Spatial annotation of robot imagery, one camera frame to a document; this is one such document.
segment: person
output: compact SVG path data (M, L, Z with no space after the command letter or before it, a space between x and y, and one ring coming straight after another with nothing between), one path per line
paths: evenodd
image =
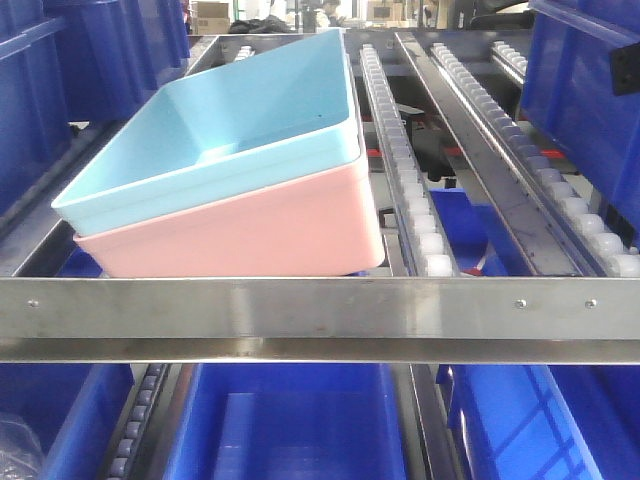
M317 27L339 27L344 17L338 17L336 10L340 6L340 0L323 0L322 8L316 10Z
M191 34L191 9L189 8L189 0L180 0L182 6L182 21L187 31L187 35Z

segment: clear plastic bag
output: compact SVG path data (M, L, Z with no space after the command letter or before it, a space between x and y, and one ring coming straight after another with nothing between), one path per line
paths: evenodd
M0 480L35 480L43 460L29 425L17 415L0 413Z

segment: black bracket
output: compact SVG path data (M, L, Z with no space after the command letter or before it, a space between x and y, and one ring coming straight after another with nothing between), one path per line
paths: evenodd
M640 92L640 43L611 52L613 93L616 96Z

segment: pink plastic tray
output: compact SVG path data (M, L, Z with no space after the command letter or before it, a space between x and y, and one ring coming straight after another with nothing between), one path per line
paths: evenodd
M112 277L333 276L384 259L366 154L75 240Z

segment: red component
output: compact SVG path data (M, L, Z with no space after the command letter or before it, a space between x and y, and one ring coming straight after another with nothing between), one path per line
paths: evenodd
M482 277L482 270L480 270L478 267L471 267L471 268L467 268L466 270L463 270L464 273L466 273L467 275L473 275L474 277Z
M462 150L460 149L460 147L446 147L444 149L444 153L446 153L450 157L459 157L460 155L462 155Z
M560 150L542 150L542 154L547 158L555 160L564 158L564 154Z

